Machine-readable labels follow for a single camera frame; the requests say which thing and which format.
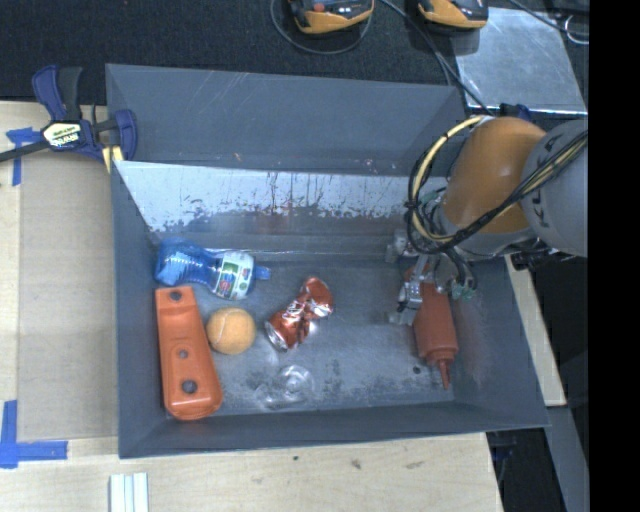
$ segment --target hole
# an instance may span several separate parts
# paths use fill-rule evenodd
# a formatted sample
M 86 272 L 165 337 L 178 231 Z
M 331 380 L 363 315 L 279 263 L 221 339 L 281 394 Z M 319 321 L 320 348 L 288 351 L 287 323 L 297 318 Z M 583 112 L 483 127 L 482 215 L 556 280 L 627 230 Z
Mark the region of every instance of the hole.
M 192 395 L 198 390 L 198 385 L 194 380 L 185 380 L 182 382 L 182 391 Z

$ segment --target bin floor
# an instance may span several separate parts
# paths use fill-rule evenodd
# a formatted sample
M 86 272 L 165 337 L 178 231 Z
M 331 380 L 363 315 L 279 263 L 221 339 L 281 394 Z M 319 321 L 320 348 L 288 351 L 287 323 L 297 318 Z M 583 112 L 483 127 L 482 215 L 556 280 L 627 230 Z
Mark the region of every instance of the bin floor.
M 271 279 L 257 281 L 242 301 L 220 299 L 204 286 L 194 285 L 204 322 L 215 310 L 235 305 L 251 313 L 257 326 L 254 344 L 242 354 L 212 352 L 224 389 L 217 415 L 453 400 L 455 379 L 445 391 L 438 371 L 418 358 L 411 327 L 387 321 L 387 312 L 397 307 L 402 284 L 396 265 L 334 260 L 276 261 L 268 266 Z M 335 310 L 328 318 L 312 322 L 302 344 L 279 352 L 269 342 L 264 323 L 286 308 L 310 276 L 329 286 Z M 306 369 L 312 380 L 303 401 L 280 400 L 278 375 L 292 365 Z M 275 402 L 265 402 L 265 396 Z

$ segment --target orange plastic block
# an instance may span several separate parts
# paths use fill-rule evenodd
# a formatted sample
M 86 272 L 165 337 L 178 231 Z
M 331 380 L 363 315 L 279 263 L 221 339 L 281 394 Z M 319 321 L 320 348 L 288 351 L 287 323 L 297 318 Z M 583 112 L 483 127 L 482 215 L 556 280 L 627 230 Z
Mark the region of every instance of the orange plastic block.
M 180 420 L 209 416 L 223 393 L 193 288 L 159 288 L 155 296 L 164 405 Z

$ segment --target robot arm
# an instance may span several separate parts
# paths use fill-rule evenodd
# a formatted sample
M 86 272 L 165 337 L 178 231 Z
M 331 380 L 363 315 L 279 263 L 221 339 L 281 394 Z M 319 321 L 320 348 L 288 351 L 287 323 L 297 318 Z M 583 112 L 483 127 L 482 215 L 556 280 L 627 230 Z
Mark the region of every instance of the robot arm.
M 421 195 L 437 151 L 470 126 L 446 189 Z M 457 299 L 475 288 L 474 261 L 557 252 L 586 257 L 587 137 L 586 119 L 545 133 L 522 119 L 480 116 L 436 141 L 410 178 L 405 238 L 422 255 L 416 268 L 424 269 L 412 279 Z

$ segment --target blue tape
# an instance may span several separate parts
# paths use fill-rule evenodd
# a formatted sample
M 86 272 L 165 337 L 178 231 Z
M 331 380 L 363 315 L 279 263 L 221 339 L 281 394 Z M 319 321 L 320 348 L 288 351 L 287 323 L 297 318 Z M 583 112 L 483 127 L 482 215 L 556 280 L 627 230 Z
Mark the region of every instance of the blue tape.
M 42 135 L 39 131 L 32 128 L 19 128 L 17 130 L 9 130 L 7 137 L 16 146 L 16 149 L 21 147 L 25 143 L 40 142 Z M 11 179 L 11 185 L 14 187 L 22 183 L 22 161 L 20 158 L 16 158 L 13 161 L 13 177 Z
M 15 469 L 19 462 L 33 460 L 67 459 L 67 441 L 18 443 L 16 441 L 17 419 L 18 401 L 5 402 L 2 415 L 2 433 L 0 434 L 0 468 Z

